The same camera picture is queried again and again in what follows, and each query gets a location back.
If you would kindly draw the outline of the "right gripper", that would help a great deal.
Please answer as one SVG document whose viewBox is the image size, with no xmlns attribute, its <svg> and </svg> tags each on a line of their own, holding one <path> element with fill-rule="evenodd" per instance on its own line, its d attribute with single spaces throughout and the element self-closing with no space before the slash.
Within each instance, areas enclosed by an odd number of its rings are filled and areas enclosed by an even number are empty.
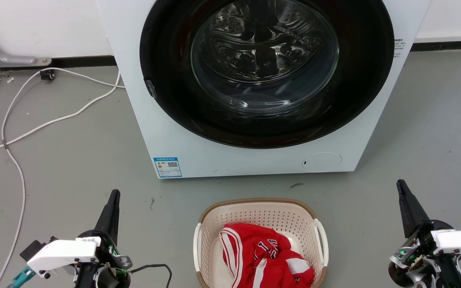
<svg viewBox="0 0 461 288">
<path fill-rule="evenodd" d="M 461 271 L 461 230 L 446 222 L 430 220 L 404 179 L 397 181 L 399 209 L 406 241 L 390 257 L 390 276 L 440 276 L 444 256 L 451 270 Z"/>
</svg>

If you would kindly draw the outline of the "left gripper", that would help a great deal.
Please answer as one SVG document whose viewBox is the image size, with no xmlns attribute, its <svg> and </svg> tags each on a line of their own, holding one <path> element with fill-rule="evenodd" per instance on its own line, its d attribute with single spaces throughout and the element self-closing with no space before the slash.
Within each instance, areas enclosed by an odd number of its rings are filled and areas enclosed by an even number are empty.
<svg viewBox="0 0 461 288">
<path fill-rule="evenodd" d="M 59 268 L 74 268 L 74 280 L 99 280 L 102 272 L 119 273 L 133 267 L 128 255 L 117 249 L 120 217 L 120 191 L 113 189 L 94 230 L 86 231 L 75 240 L 53 240 L 45 244 L 27 265 L 40 277 Z"/>
</svg>

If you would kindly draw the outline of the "beige plastic laundry basket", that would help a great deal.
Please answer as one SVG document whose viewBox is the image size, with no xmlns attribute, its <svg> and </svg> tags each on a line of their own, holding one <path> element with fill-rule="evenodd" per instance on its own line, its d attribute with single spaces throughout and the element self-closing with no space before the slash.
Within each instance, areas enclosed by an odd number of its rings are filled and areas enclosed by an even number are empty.
<svg viewBox="0 0 461 288">
<path fill-rule="evenodd" d="M 302 257 L 315 269 L 311 288 L 322 288 L 328 273 L 329 248 L 325 228 L 314 211 L 303 202 L 287 198 L 246 198 L 221 201 L 209 206 L 194 230 L 193 261 L 202 288 L 211 284 L 210 256 L 220 230 L 226 224 L 254 224 L 278 233 L 293 234 L 302 246 Z"/>
</svg>

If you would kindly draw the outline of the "blue energy label sticker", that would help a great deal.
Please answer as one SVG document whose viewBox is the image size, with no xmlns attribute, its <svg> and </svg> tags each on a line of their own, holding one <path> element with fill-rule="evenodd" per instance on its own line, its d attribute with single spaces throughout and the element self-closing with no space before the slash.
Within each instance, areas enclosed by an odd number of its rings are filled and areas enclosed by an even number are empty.
<svg viewBox="0 0 461 288">
<path fill-rule="evenodd" d="M 159 179 L 182 177 L 177 157 L 153 158 L 153 163 Z"/>
</svg>

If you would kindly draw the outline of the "white front-load washing machine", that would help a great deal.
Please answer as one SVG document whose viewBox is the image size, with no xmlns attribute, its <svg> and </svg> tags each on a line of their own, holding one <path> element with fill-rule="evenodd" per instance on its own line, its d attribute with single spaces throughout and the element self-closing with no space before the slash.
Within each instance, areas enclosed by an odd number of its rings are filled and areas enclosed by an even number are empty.
<svg viewBox="0 0 461 288">
<path fill-rule="evenodd" d="M 148 90 L 140 65 L 142 30 L 155 2 L 157 0 L 98 0 L 98 6 L 152 164 L 153 158 L 177 157 L 182 178 L 196 178 L 354 171 L 432 0 L 383 0 L 395 39 L 403 39 L 406 45 L 402 55 L 393 58 L 384 86 L 362 113 L 324 137 L 274 149 L 212 142 L 185 129 L 163 111 Z"/>
</svg>

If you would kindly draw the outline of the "red basketball jersey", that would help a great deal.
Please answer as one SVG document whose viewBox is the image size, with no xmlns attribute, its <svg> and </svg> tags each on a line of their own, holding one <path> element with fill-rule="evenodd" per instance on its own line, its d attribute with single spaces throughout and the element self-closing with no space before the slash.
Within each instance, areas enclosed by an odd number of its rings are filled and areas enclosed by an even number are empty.
<svg viewBox="0 0 461 288">
<path fill-rule="evenodd" d="M 226 224 L 219 232 L 231 288 L 311 288 L 315 269 L 287 237 L 263 226 Z"/>
</svg>

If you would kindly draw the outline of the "black round washer door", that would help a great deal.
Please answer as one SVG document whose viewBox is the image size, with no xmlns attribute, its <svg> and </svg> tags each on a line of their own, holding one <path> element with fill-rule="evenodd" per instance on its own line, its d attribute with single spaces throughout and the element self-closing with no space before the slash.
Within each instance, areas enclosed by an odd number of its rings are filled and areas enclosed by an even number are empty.
<svg viewBox="0 0 461 288">
<path fill-rule="evenodd" d="M 140 65 L 174 121 L 212 142 L 295 146 L 351 122 L 384 86 L 383 0 L 157 0 Z"/>
</svg>

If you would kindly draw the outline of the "grey drain pipe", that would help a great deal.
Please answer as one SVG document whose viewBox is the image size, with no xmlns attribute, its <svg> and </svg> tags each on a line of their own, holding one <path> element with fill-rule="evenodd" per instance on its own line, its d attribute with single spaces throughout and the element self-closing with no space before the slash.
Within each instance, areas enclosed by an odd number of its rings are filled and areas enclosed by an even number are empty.
<svg viewBox="0 0 461 288">
<path fill-rule="evenodd" d="M 50 64 L 52 64 L 50 57 L 13 55 L 2 51 L 0 48 L 0 68 L 46 67 Z"/>
</svg>

